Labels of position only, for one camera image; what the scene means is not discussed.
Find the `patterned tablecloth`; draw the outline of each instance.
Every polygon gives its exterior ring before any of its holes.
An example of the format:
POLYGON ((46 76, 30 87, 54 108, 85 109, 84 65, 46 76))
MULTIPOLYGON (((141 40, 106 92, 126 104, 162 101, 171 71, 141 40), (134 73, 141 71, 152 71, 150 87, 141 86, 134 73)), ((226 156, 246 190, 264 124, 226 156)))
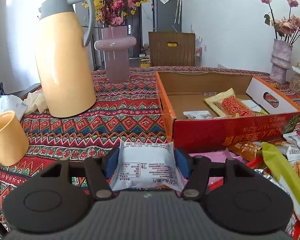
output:
MULTIPOLYGON (((30 147, 18 164, 0 168, 0 221, 6 225, 1 212, 5 196, 59 158, 82 161, 88 156, 102 156, 120 139, 145 143, 166 142, 156 95, 156 70, 254 74, 270 81, 268 74, 262 72, 201 67, 150 67, 131 69, 127 82, 115 84, 107 82, 105 71, 93 72, 97 101, 85 113, 58 119, 48 111, 43 114, 36 112, 21 120, 30 147)), ((291 92, 287 84, 279 88, 300 104, 300 96, 291 92)), ((300 122, 296 130, 300 134, 300 122)), ((87 189, 84 178, 73 179, 73 184, 87 189)))

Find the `geometric pattern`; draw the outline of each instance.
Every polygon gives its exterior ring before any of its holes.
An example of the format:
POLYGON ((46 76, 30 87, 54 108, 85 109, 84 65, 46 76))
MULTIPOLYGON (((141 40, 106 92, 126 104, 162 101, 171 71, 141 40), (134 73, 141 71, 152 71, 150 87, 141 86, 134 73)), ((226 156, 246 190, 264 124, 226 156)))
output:
MULTIPOLYGON (((103 156, 120 140, 166 142, 156 93, 157 70, 253 74, 271 81, 263 72, 204 67, 134 68, 130 69, 129 80, 123 83, 109 83, 104 70, 92 72, 97 101, 89 110, 63 119, 52 117, 48 110, 42 114, 37 111, 21 120, 30 142, 29 150, 19 163, 0 167, 0 221, 4 226, 1 210, 5 196, 55 160, 66 157, 82 161, 89 156, 103 156)), ((289 90, 288 83, 279 85, 279 89, 300 105, 300 96, 289 90)), ((300 122, 296 130, 300 134, 300 122)), ((84 178, 73 178, 72 183, 87 189, 84 178)))

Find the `beige cloth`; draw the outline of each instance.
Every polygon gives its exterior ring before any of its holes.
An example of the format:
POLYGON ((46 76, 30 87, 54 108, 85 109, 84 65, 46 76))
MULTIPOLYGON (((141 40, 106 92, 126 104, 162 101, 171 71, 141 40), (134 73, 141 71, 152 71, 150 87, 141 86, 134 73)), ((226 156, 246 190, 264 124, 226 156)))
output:
POLYGON ((29 93, 28 97, 23 100, 23 102, 28 106, 24 117, 33 113, 37 109, 39 110, 40 114, 48 109, 47 101, 44 97, 43 91, 35 91, 33 93, 29 93))

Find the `chair backrest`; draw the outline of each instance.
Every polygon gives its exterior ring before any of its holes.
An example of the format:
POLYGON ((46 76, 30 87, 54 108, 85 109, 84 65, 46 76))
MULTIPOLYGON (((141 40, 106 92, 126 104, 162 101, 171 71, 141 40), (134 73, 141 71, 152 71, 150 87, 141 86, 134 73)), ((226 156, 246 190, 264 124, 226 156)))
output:
POLYGON ((195 34, 149 32, 151 66, 194 66, 195 34))

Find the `nutrition facts table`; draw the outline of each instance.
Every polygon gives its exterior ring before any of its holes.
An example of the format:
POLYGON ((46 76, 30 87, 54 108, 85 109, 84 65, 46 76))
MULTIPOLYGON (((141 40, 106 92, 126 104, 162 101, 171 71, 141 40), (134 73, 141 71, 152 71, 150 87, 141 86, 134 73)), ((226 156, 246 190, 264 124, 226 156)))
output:
POLYGON ((118 177, 120 179, 140 178, 140 167, 141 163, 123 163, 118 177))

